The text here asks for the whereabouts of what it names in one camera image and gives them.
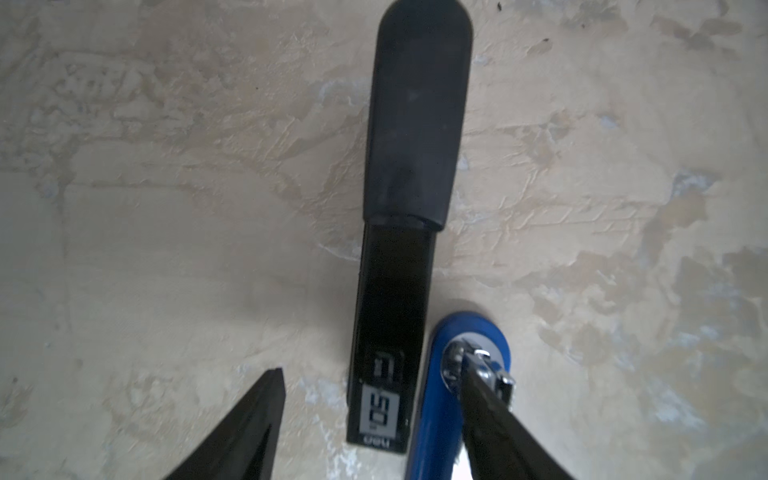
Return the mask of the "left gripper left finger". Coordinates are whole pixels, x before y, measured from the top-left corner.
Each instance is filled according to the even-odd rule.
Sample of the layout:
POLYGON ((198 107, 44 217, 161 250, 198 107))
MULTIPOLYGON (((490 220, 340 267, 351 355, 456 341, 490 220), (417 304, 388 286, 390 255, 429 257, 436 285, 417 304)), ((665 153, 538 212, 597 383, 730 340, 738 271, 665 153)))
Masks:
POLYGON ((266 371, 166 479, 269 479, 285 400, 283 370, 266 371))

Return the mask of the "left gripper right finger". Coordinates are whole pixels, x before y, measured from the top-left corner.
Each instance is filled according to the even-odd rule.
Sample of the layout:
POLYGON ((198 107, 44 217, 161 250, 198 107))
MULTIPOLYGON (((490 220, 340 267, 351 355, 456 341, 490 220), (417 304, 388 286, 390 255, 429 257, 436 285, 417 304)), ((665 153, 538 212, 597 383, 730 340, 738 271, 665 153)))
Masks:
POLYGON ((511 412, 515 381, 503 366, 464 359, 459 401, 463 443, 478 480, 572 480, 511 412))

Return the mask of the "blue stapler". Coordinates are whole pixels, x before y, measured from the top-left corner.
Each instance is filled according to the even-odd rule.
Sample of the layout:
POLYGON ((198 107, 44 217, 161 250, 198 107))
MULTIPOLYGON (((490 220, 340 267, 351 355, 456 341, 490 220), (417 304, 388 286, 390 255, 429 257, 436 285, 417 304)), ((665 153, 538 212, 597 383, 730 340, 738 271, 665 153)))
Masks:
POLYGON ((408 453, 407 479, 470 479, 459 398, 467 366, 498 392, 513 391, 511 354, 502 331, 483 315, 462 311, 441 320, 431 337, 417 425, 408 453))

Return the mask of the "black stapler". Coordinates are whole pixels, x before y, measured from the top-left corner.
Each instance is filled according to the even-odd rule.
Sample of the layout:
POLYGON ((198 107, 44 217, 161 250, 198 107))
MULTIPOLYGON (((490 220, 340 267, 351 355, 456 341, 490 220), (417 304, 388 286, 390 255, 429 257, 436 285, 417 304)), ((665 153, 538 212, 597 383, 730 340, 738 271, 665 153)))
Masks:
POLYGON ((366 139, 348 442, 403 454, 437 235, 457 171, 473 28, 457 1, 397 1, 379 25, 366 139))

